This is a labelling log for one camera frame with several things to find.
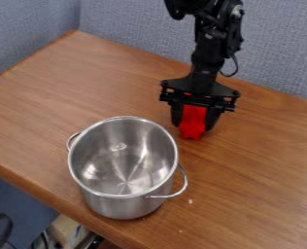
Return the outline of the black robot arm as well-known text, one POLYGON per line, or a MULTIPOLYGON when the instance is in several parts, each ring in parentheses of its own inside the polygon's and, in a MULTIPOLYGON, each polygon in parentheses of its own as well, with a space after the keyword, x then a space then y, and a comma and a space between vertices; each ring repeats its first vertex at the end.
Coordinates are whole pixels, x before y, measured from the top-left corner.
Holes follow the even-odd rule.
POLYGON ((225 61, 236 60, 243 37, 241 0, 164 0, 176 20, 195 18, 195 51, 187 76, 162 82, 160 99, 171 105, 172 124, 186 138, 210 131, 227 111, 235 110, 240 92, 217 82, 225 61))

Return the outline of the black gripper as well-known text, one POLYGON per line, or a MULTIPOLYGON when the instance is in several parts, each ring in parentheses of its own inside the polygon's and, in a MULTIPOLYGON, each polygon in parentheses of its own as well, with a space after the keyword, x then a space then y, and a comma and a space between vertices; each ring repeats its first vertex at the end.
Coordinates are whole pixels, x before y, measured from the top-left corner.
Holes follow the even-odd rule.
POLYGON ((190 73, 175 79, 163 80, 159 99, 172 104, 174 126, 183 117, 183 104, 206 107, 206 130, 210 131, 225 111, 233 111, 240 92, 217 82, 223 64, 194 64, 190 73))

